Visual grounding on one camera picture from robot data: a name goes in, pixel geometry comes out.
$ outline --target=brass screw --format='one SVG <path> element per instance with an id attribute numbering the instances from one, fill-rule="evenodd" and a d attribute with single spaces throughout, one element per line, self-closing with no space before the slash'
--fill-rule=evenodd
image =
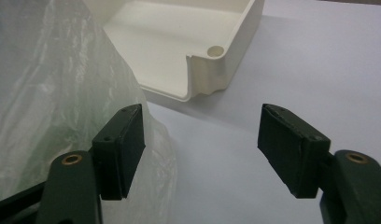
<path id="1" fill-rule="evenodd" d="M 368 158 L 366 156 L 361 155 L 359 153 L 349 152 L 346 154 L 346 157 L 353 162 L 359 163 L 359 164 L 366 164 L 368 163 Z"/>
<path id="2" fill-rule="evenodd" d="M 76 163 L 80 162 L 81 160 L 82 160 L 82 156 L 81 155 L 73 154 L 73 155 L 66 156 L 62 160 L 62 164 L 63 165 L 73 165 L 73 164 L 76 164 Z"/>

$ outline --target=white plastic tray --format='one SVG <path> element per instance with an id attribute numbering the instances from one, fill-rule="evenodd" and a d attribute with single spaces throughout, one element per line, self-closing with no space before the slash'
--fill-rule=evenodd
<path id="1" fill-rule="evenodd" d="M 85 0 L 141 87 L 179 101 L 225 89 L 264 0 Z"/>

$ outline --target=white background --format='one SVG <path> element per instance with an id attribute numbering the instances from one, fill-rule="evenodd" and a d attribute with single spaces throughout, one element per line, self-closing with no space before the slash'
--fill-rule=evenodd
<path id="1" fill-rule="evenodd" d="M 175 224 L 322 223 L 257 149 L 261 106 L 283 106 L 381 164 L 381 7 L 266 0 L 225 91 L 187 103 L 148 93 L 176 149 Z"/>

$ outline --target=black plastic part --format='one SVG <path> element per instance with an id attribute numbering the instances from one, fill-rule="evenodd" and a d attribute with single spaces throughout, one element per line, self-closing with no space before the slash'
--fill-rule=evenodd
<path id="1" fill-rule="evenodd" d="M 324 192 L 319 203 L 324 224 L 345 224 L 346 211 L 340 200 L 331 200 Z"/>
<path id="2" fill-rule="evenodd" d="M 381 166 L 350 150 L 335 153 L 332 169 L 346 213 L 346 223 L 381 224 Z"/>
<path id="3" fill-rule="evenodd" d="M 25 216 L 15 217 L 13 224 L 34 224 L 36 222 L 37 210 L 27 213 Z"/>
<path id="4" fill-rule="evenodd" d="M 8 223 L 22 210 L 39 203 L 45 182 L 17 193 L 0 202 L 0 223 Z"/>
<path id="5" fill-rule="evenodd" d="M 51 164 L 37 224 L 102 223 L 92 156 L 74 151 Z"/>
<path id="6" fill-rule="evenodd" d="M 324 161 L 318 165 L 318 185 L 324 191 L 324 197 L 335 203 L 341 203 L 340 195 L 336 187 L 332 163 L 334 156 L 328 153 Z"/>
<path id="7" fill-rule="evenodd" d="M 126 198 L 145 148 L 142 106 L 118 111 L 92 140 L 94 160 L 100 163 L 103 200 Z"/>
<path id="8" fill-rule="evenodd" d="M 289 110 L 263 105 L 258 148 L 296 198 L 315 198 L 330 139 Z"/>

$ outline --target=clear plastic sheet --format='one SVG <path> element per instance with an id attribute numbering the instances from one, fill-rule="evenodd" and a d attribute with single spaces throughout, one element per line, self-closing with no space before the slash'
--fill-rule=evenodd
<path id="1" fill-rule="evenodd" d="M 103 202 L 105 223 L 166 223 L 176 184 L 167 131 L 132 70 L 81 1 L 0 1 L 0 200 L 44 181 L 50 163 L 142 104 L 146 149 L 128 199 Z"/>

